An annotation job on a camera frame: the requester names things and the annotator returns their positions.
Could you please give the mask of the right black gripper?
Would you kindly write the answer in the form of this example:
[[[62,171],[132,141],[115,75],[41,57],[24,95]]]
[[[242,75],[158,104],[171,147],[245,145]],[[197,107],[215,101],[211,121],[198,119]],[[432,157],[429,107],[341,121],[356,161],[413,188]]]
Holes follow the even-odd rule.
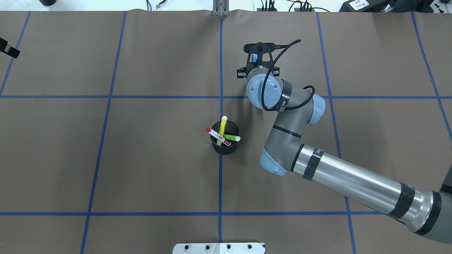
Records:
[[[238,79],[247,78],[248,75],[250,75],[252,72],[258,69],[264,69],[265,71],[270,70],[271,75],[274,77],[279,77],[280,75],[280,68],[275,66],[274,61],[265,61],[265,62],[247,62],[247,67],[244,66],[236,70],[236,77]]]

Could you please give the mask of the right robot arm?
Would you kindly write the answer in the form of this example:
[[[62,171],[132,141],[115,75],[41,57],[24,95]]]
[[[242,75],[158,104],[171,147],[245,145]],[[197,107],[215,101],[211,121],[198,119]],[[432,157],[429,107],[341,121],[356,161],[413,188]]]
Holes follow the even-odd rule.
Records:
[[[451,243],[450,187],[443,184],[438,192],[416,189],[304,144],[302,133],[321,119],[325,100],[310,92],[310,86],[302,88],[275,77],[261,63],[249,62],[236,73],[247,80],[253,106],[276,107],[278,112],[263,147],[262,168],[280,176],[294,172],[405,224],[417,235]]]

